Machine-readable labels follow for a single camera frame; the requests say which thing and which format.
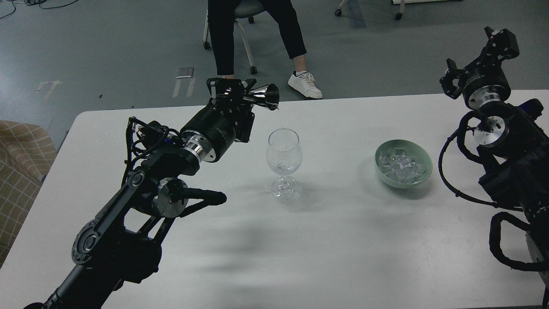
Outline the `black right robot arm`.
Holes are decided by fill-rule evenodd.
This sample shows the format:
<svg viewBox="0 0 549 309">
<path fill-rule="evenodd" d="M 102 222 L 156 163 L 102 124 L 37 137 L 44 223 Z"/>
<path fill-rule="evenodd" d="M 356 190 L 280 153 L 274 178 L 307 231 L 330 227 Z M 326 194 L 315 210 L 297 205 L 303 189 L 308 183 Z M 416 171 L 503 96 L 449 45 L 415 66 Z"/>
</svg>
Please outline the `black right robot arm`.
<svg viewBox="0 0 549 309">
<path fill-rule="evenodd" d="M 507 102 L 511 89 L 501 65 L 518 57 L 516 36 L 508 29 L 486 26 L 484 31 L 488 41 L 468 65 L 460 69 L 452 59 L 446 60 L 442 90 L 451 99 L 462 97 L 469 112 L 443 145 L 438 171 L 455 196 L 501 209 L 490 223 L 492 256 L 514 270 L 538 273 L 548 286 L 549 139 L 536 123 L 544 107 L 536 98 L 519 106 Z M 483 166 L 485 174 L 478 183 L 490 201 L 459 191 L 445 178 L 443 158 L 452 141 L 467 160 Z M 504 221 L 524 231 L 531 262 L 513 260 L 503 253 Z"/>
</svg>

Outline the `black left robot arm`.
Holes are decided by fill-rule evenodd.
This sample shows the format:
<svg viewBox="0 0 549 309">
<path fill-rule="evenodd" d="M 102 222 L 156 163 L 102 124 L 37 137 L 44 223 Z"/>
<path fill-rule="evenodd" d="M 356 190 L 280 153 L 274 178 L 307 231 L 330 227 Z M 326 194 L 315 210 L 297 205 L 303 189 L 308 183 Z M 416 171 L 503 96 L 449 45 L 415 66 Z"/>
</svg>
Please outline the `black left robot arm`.
<svg viewBox="0 0 549 309">
<path fill-rule="evenodd" d="M 249 142 L 261 106 L 274 111 L 280 91 L 256 80 L 208 79 L 210 99 L 181 129 L 130 117 L 121 188 L 77 233 L 71 246 L 74 268 L 43 303 L 28 309 L 100 309 L 124 283 L 156 273 L 162 243 L 177 218 L 227 201 L 223 192 L 191 188 L 194 176 L 235 143 Z"/>
</svg>

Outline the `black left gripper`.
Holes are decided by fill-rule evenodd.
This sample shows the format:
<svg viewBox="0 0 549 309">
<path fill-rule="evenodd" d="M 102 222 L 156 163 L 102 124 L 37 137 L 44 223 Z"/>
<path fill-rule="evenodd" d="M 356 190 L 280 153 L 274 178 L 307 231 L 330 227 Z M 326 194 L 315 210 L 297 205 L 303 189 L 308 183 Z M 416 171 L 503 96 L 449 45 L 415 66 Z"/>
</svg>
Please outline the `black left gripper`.
<svg viewBox="0 0 549 309">
<path fill-rule="evenodd" d="M 184 146 L 200 161 L 217 162 L 235 142 L 248 143 L 257 100 L 252 93 L 256 79 L 209 78 L 211 98 L 180 132 Z"/>
</svg>

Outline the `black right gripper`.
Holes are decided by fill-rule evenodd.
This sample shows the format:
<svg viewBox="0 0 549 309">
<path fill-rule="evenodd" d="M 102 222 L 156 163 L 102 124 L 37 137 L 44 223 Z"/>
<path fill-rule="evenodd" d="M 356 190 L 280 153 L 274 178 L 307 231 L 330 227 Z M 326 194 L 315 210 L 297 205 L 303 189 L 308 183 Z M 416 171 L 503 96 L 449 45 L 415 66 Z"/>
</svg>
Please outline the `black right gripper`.
<svg viewBox="0 0 549 309">
<path fill-rule="evenodd" d="M 520 55 L 516 36 L 508 29 L 484 28 L 488 41 L 480 55 L 472 61 L 472 67 L 459 69 L 453 59 L 446 60 L 447 70 L 440 79 L 446 96 L 456 100 L 463 96 L 465 105 L 478 110 L 493 101 L 505 101 L 511 89 L 501 67 L 501 62 Z"/>
</svg>

